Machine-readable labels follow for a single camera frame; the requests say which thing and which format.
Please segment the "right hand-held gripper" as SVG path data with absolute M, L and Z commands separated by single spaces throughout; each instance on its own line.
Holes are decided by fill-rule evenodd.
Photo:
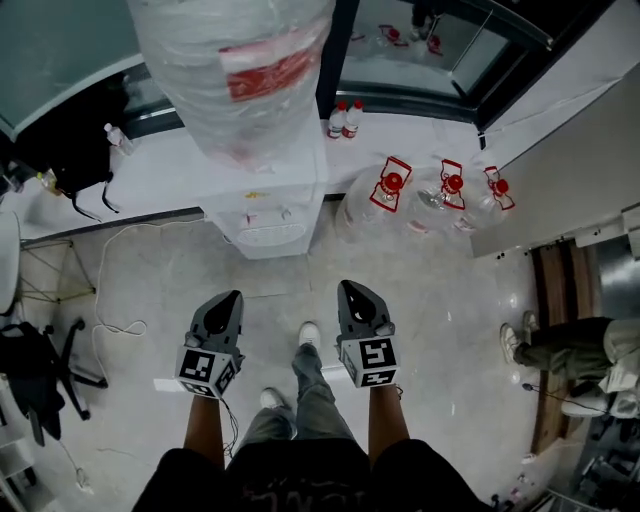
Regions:
M 400 355 L 395 341 L 396 327 L 386 302 L 368 287 L 342 280 L 337 287 L 337 304 L 338 358 L 354 386 L 394 384 Z

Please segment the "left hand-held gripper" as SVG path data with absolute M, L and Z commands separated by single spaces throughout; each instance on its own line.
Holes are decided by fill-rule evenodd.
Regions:
M 196 310 L 177 352 L 174 377 L 185 391 L 210 399 L 223 398 L 244 360 L 237 346 L 243 312 L 239 290 L 216 295 Z

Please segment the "white water dispenser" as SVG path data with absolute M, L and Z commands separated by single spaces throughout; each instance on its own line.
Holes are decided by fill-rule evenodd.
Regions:
M 250 260 L 308 252 L 328 184 L 323 124 L 318 110 L 297 140 L 264 172 L 245 173 L 198 200 L 214 223 Z

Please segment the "person's left forearm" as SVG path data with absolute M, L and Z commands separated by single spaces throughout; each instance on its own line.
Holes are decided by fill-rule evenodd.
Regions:
M 215 467 L 225 467 L 225 454 L 219 401 L 194 396 L 187 423 L 184 448 L 209 460 Z

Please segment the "person's right forearm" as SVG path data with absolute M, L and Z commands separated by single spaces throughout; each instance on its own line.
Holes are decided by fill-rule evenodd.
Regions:
M 369 389 L 368 455 L 374 465 L 390 446 L 409 438 L 399 388 L 393 385 Z

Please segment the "empty clear water jug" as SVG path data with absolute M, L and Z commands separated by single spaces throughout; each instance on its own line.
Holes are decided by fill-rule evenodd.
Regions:
M 516 206 L 510 195 L 510 186 L 496 166 L 488 166 L 472 174 L 469 194 L 466 219 L 474 230 L 502 223 Z
M 391 230 L 399 217 L 401 196 L 413 173 L 395 156 L 362 169 L 342 199 L 335 217 L 336 232 L 348 243 L 373 240 Z
M 420 234 L 451 228 L 466 210 L 463 166 L 444 158 L 415 171 L 409 185 L 406 221 Z

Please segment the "clear water bottle red label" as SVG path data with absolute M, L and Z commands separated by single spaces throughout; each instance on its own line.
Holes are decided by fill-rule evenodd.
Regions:
M 103 127 L 110 144 L 121 154 L 128 156 L 134 152 L 132 141 L 117 126 L 106 123 Z

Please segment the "white locker cabinet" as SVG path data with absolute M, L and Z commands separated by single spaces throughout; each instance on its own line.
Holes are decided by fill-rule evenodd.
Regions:
M 474 257 L 536 247 L 640 205 L 640 64 L 505 171 L 515 210 L 472 236 Z

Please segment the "large bottle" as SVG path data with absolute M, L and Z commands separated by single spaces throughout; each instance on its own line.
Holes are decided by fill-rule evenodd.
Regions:
M 335 0 L 127 0 L 151 77 L 210 159 L 259 172 L 315 102 Z

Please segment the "person's grey-green trousers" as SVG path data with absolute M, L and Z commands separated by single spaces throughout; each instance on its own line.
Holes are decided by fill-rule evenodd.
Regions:
M 250 444 L 289 440 L 346 439 L 354 441 L 339 413 L 332 390 L 321 372 L 321 359 L 310 342 L 300 345 L 292 361 L 298 381 L 297 411 L 286 402 L 263 406 L 241 442 Z

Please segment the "person's black printed shirt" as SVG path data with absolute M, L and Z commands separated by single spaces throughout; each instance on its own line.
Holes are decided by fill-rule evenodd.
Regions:
M 425 442 L 400 441 L 371 462 L 347 439 L 247 444 L 220 469 L 168 451 L 132 512 L 491 512 Z

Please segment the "white bottle red cap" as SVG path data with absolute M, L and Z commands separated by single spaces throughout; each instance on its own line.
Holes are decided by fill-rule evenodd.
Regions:
M 339 139 L 345 125 L 347 113 L 347 102 L 339 101 L 331 112 L 328 122 L 326 135 L 330 139 Z
M 361 100 L 355 100 L 346 111 L 342 128 L 342 136 L 345 139 L 351 140 L 356 137 L 363 116 L 363 107 Z

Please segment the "brown wooden platform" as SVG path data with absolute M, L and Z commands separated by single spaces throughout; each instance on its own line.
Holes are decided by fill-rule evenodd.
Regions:
M 532 251 L 538 302 L 538 319 L 543 327 L 592 317 L 596 314 L 597 281 L 589 251 L 573 241 Z M 561 411 L 562 398 L 576 386 L 574 380 L 543 371 L 539 387 L 531 453 L 539 456 L 559 438 L 572 432 L 573 421 Z

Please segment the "amber drink bottle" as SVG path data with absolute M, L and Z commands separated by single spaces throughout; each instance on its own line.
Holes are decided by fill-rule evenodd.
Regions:
M 62 195 L 62 192 L 57 187 L 57 177 L 52 169 L 48 169 L 46 172 L 38 172 L 36 177 L 49 193 L 55 196 Z

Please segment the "black window frame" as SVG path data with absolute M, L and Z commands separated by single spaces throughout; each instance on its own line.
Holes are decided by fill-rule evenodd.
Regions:
M 545 0 L 335 0 L 315 102 L 473 123 L 508 73 L 557 41 Z

